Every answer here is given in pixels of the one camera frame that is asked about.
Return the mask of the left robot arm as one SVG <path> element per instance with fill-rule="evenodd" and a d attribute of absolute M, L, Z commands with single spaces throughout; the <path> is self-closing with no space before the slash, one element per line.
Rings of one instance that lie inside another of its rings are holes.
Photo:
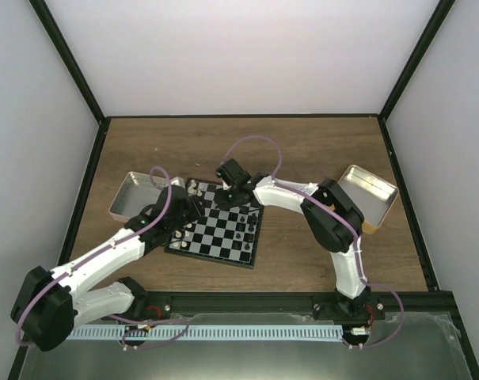
<path fill-rule="evenodd" d="M 204 214 L 201 201 L 177 185 L 164 188 L 111 238 L 78 259 L 52 270 L 38 266 L 25 277 L 10 317 L 22 345 L 42 352 L 59 346 L 77 327 L 103 317 L 140 319 L 147 310 L 147 292 L 123 277 L 96 289 L 104 278 L 168 245 L 172 235 Z"/>

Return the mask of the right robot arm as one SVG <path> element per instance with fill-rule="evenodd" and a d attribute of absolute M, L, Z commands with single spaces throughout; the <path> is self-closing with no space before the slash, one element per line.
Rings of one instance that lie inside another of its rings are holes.
<path fill-rule="evenodd" d="M 317 243 L 331 253 L 340 314 L 354 319 L 366 309 L 371 288 L 360 250 L 364 216 L 336 181 L 304 184 L 265 173 L 252 176 L 234 159 L 223 162 L 215 175 L 222 181 L 223 188 L 215 195 L 222 210 L 251 203 L 303 215 Z"/>

